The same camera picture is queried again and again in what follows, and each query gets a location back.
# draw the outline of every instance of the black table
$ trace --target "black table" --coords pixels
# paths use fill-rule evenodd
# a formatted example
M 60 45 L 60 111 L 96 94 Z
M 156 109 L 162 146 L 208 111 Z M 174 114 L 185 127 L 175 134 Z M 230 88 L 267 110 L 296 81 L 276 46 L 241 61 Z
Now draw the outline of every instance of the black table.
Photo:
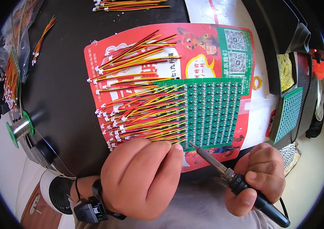
M 97 117 L 93 113 L 95 103 L 86 83 L 88 75 L 83 49 L 90 41 L 101 40 L 138 26 L 189 22 L 184 0 L 167 3 L 172 8 L 126 11 L 124 14 L 92 12 L 94 2 L 91 0 L 69 0 L 66 4 L 62 1 L 43 3 L 29 30 L 31 47 L 35 47 L 54 14 L 57 16 L 57 22 L 44 40 L 37 63 L 29 68 L 29 77 L 22 87 L 22 104 L 35 129 L 49 141 L 74 175 L 84 177 L 100 174 L 109 154 Z M 308 85 L 307 61 L 302 63 L 301 58 L 298 59 L 301 72 L 298 86 L 303 86 L 305 93 Z M 315 97 L 316 89 L 313 83 L 303 112 L 299 135 L 309 127 Z M 36 143 L 41 137 L 35 133 L 34 136 L 30 136 L 30 140 Z M 275 147 L 282 148 L 290 141 L 288 135 Z M 240 156 L 245 152 L 248 152 L 248 149 L 240 152 Z M 54 160 L 54 164 L 60 172 L 71 176 L 58 158 Z M 214 169 L 208 166 L 183 173 L 181 180 L 198 180 L 215 174 Z

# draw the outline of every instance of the soldering iron tip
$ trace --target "soldering iron tip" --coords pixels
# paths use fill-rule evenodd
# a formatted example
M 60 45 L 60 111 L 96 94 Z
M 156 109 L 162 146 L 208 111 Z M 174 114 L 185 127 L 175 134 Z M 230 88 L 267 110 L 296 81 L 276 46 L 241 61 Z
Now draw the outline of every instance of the soldering iron tip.
M 196 146 L 196 144 L 194 144 L 192 141 L 189 141 L 190 145 L 192 145 L 192 147 L 194 147 L 195 149 L 198 149 L 199 147 Z

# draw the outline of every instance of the soldering iron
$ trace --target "soldering iron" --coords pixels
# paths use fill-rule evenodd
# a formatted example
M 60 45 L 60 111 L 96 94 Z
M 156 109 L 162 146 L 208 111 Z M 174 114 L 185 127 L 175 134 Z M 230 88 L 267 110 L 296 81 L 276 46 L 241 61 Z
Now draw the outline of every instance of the soldering iron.
M 245 181 L 245 176 L 241 173 L 235 173 L 232 169 L 226 168 L 217 159 L 215 159 L 205 149 L 196 146 L 192 141 L 189 143 L 196 149 L 196 152 L 204 158 L 209 164 L 216 168 L 221 173 L 221 178 L 228 182 L 229 188 L 233 194 L 238 195 L 242 190 L 251 188 Z M 283 215 L 274 205 L 266 198 L 264 194 L 256 190 L 257 197 L 254 207 L 264 213 L 272 221 L 280 227 L 289 227 L 291 222 Z

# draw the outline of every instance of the soldering iron handle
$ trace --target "soldering iron handle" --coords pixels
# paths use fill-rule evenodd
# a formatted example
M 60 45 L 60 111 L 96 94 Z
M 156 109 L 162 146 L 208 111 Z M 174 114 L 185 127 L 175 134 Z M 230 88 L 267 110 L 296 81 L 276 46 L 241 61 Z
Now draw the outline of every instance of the soldering iron handle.
M 251 188 L 245 181 L 245 176 L 241 173 L 237 173 L 232 181 L 228 184 L 233 194 L 238 195 L 242 190 Z M 291 222 L 285 215 L 283 215 L 274 205 L 266 198 L 264 194 L 256 190 L 257 198 L 254 207 L 264 213 L 272 221 L 274 221 L 280 227 L 289 227 Z

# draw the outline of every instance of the black wire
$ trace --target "black wire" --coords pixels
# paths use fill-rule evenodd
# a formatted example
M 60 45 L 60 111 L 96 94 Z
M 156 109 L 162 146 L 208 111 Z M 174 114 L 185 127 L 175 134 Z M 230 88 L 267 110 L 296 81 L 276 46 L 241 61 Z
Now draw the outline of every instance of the black wire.
M 309 79 L 309 82 L 308 82 L 308 88 L 307 88 L 307 91 L 306 91 L 305 99 L 303 100 L 303 105 L 302 105 L 302 109 L 301 109 L 301 115 L 299 116 L 299 122 L 298 122 L 298 127 L 297 127 L 296 136 L 294 137 L 294 140 L 292 141 L 292 143 L 294 143 L 294 142 L 296 141 L 296 139 L 297 139 L 298 131 L 299 131 L 299 126 L 301 125 L 303 109 L 304 109 L 305 104 L 306 104 L 306 100 L 307 100 L 308 92 L 310 91 L 311 80 L 312 80 L 312 65 L 313 65 L 313 62 L 312 62 L 312 55 L 311 55 L 311 54 L 308 54 L 308 55 L 307 55 L 307 62 L 308 62 L 308 68 L 309 68 L 310 79 Z
M 283 199 L 280 198 L 279 201 L 280 201 L 281 207 L 283 208 L 283 212 L 284 212 L 285 217 L 287 217 L 287 218 L 289 219 L 289 217 L 288 217 L 288 212 L 287 212 L 287 209 L 285 208 L 285 205 L 284 205 Z
M 79 195 L 79 191 L 78 191 L 78 186 L 77 186 L 77 181 L 78 181 L 78 177 L 76 178 L 76 190 L 77 190 L 77 195 L 78 195 L 78 201 L 81 199 L 81 196 Z

